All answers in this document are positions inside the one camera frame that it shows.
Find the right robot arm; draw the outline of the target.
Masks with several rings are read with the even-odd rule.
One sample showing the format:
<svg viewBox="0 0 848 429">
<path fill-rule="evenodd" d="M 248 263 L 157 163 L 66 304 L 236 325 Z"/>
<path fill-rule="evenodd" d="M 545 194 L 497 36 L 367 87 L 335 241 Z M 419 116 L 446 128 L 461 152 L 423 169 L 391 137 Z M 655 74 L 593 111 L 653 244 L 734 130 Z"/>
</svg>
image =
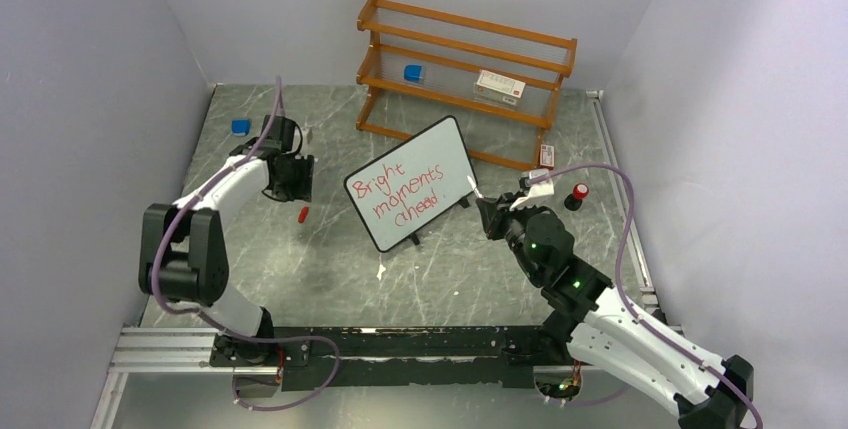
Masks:
<svg viewBox="0 0 848 429">
<path fill-rule="evenodd" d="M 619 293 L 574 253 L 574 236 L 548 207 L 516 209 L 518 195 L 479 198 L 485 236 L 503 240 L 552 307 L 539 347 L 604 370 L 676 416 L 681 428 L 739 428 L 753 397 L 753 367 L 707 351 Z"/>
</svg>

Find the whiteboard with black frame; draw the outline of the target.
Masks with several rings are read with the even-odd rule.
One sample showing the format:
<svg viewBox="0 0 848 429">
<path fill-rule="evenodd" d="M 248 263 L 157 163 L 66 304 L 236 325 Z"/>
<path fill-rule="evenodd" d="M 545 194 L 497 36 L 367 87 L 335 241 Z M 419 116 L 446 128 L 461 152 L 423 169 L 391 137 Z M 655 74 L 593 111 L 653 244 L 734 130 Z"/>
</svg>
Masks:
<svg viewBox="0 0 848 429">
<path fill-rule="evenodd" d="M 343 187 L 375 248 L 386 253 L 455 205 L 477 176 L 459 123 L 445 116 L 354 170 Z"/>
</svg>

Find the red whiteboard marker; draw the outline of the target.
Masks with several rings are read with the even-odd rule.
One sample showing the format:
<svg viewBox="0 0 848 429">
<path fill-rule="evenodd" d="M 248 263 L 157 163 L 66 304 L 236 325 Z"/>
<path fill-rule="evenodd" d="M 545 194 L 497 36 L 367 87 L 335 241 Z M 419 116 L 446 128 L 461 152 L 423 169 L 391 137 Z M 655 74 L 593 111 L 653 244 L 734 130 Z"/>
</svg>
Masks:
<svg viewBox="0 0 848 429">
<path fill-rule="evenodd" d="M 468 175 L 466 177 L 466 179 L 467 179 L 475 197 L 478 198 L 478 199 L 482 198 L 483 196 L 478 189 L 478 186 L 477 186 L 477 183 L 476 183 L 476 180 L 474 179 L 474 177 L 472 177 L 471 175 Z"/>
</svg>

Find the red marker cap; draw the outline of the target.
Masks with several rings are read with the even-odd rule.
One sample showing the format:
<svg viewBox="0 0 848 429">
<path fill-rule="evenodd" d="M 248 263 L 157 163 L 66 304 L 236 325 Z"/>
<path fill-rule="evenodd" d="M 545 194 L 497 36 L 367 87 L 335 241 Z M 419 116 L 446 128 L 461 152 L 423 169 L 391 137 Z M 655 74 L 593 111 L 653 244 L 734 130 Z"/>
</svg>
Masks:
<svg viewBox="0 0 848 429">
<path fill-rule="evenodd" d="M 305 220 L 306 220 L 306 218 L 307 218 L 307 216 L 308 216 L 308 214 L 309 214 L 309 210 L 310 210 L 310 208 L 309 208 L 308 206 L 303 207 L 303 208 L 301 209 L 301 211 L 300 211 L 300 213 L 299 213 L 299 215 L 298 215 L 298 222 L 299 222 L 300 224 L 302 224 L 302 223 L 304 223 L 304 222 L 305 222 Z"/>
</svg>

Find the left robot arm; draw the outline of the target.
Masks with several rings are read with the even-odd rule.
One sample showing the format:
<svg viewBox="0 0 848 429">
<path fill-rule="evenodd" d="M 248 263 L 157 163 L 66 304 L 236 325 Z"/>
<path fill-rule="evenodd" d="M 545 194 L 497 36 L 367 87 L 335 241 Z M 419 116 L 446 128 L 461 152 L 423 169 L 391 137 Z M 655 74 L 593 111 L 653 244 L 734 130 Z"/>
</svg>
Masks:
<svg viewBox="0 0 848 429">
<path fill-rule="evenodd" d="M 285 116 L 267 116 L 259 136 L 233 149 L 202 186 L 143 214 L 138 284 L 165 311 L 196 314 L 221 330 L 230 360 L 261 365 L 281 355 L 269 311 L 230 282 L 225 228 L 253 196 L 278 203 L 312 198 L 315 159 L 307 135 Z"/>
</svg>

